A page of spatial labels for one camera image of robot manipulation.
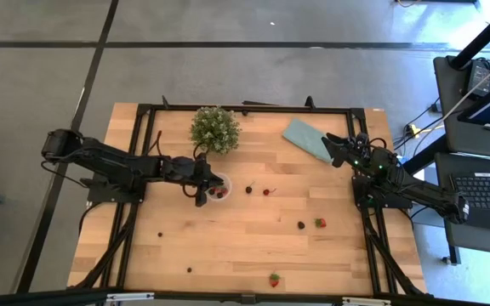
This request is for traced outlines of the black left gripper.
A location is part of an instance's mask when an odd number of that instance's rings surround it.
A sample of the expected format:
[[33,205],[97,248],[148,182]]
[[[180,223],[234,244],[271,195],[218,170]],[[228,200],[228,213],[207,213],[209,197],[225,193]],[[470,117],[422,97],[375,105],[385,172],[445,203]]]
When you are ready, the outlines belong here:
[[172,167],[173,180],[180,184],[198,187],[195,194],[196,207],[202,207],[207,203],[205,188],[214,188],[225,184],[221,177],[211,173],[205,153],[200,153],[195,159],[184,156],[175,157],[172,160]]

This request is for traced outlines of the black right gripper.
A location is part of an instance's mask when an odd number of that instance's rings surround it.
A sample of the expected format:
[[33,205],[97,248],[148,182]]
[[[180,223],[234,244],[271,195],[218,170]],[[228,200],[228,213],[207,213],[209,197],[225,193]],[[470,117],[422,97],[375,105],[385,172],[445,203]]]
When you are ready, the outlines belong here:
[[379,161],[375,158],[379,149],[370,143],[370,138],[366,133],[359,133],[355,137],[348,138],[326,133],[326,137],[322,137],[322,143],[332,159],[333,167],[341,167],[344,163],[345,157],[342,156],[342,149],[345,147],[353,167],[379,170]]

